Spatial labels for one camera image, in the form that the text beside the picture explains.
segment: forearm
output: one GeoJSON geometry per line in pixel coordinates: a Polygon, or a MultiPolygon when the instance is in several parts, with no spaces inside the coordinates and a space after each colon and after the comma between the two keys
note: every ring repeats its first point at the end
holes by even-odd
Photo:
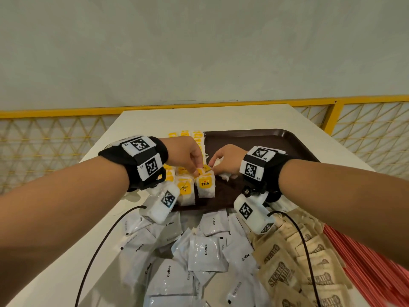
{"type": "Polygon", "coordinates": [[[122,165],[96,157],[0,197],[0,306],[94,227],[128,185],[122,165]]]}
{"type": "Polygon", "coordinates": [[[350,167],[288,161],[282,193],[299,207],[409,267],[409,182],[350,167]]]}

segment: yellow metal frame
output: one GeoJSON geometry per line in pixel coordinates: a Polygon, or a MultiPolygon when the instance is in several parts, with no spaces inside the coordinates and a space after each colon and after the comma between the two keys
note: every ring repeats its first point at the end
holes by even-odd
{"type": "Polygon", "coordinates": [[[254,105],[269,105],[269,104],[289,104],[292,107],[330,105],[328,112],[325,116],[325,120],[324,120],[322,129],[327,134],[331,135],[345,104],[407,102],[407,101],[409,101],[409,95],[314,98],[314,99],[304,99],[304,100],[277,100],[277,101],[267,100],[267,101],[238,101],[238,102],[216,102],[216,103],[190,103],[190,104],[174,104],[174,105],[164,105],[164,106],[124,106],[124,107],[113,107],[113,108],[79,108],[79,109],[56,109],[56,110],[0,111],[0,119],[108,115],[108,114],[121,114],[124,111],[131,111],[131,110],[209,108],[209,107],[225,107],[225,106],[254,106],[254,105]]]}

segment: yellow tea bag label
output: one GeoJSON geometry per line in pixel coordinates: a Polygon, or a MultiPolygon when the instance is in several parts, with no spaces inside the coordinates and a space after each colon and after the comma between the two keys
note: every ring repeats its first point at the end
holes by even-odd
{"type": "Polygon", "coordinates": [[[204,165],[204,166],[203,166],[203,170],[204,170],[205,172],[209,172],[209,171],[211,170],[211,168],[210,168],[209,165],[204,165]]]}
{"type": "Polygon", "coordinates": [[[183,175],[183,174],[189,174],[189,172],[188,172],[185,168],[179,167],[179,168],[177,169],[177,174],[178,174],[178,175],[183,175]]]}
{"type": "Polygon", "coordinates": [[[211,188],[212,187],[212,177],[206,176],[203,178],[199,178],[199,186],[201,188],[211,188]]]}
{"type": "Polygon", "coordinates": [[[177,187],[180,189],[180,194],[181,195],[190,195],[192,193],[192,186],[189,183],[189,181],[180,181],[177,184],[177,187]]]}

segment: brown tray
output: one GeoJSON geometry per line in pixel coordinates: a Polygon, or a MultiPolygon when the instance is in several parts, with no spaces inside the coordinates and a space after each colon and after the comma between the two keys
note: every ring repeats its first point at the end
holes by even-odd
{"type": "MultiPolygon", "coordinates": [[[[213,154],[226,144],[234,144],[242,149],[249,150],[255,145],[271,147],[287,152],[287,154],[304,160],[318,162],[319,160],[309,149],[291,132],[284,129],[252,129],[252,130],[228,130],[205,132],[205,148],[209,155],[207,162],[213,154]]],[[[237,179],[222,180],[216,176],[215,198],[198,198],[195,187],[196,204],[194,206],[181,207],[176,205],[173,211],[202,210],[214,211],[224,208],[232,208],[233,202],[241,193],[244,186],[242,177],[237,179]]]]}

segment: white table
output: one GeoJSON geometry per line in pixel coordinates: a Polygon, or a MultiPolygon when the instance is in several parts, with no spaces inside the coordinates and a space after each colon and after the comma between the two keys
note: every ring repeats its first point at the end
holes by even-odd
{"type": "MultiPolygon", "coordinates": [[[[113,141],[139,133],[160,138],[185,129],[216,131],[273,128],[294,133],[321,162],[372,170],[287,104],[125,111],[83,160],[95,157],[113,141]]],[[[27,285],[8,307],[72,307],[85,269],[102,238],[121,213],[139,204],[128,200],[118,202],[87,235],[27,285]]],[[[120,267],[115,246],[121,237],[122,228],[118,226],[101,248],[85,282],[82,307],[135,305],[135,295],[120,283],[120,270],[123,267],[120,267]]],[[[208,284],[205,299],[212,307],[228,306],[225,296],[232,280],[232,274],[218,273],[208,284]]],[[[368,306],[356,289],[350,293],[356,306],[368,306]]]]}

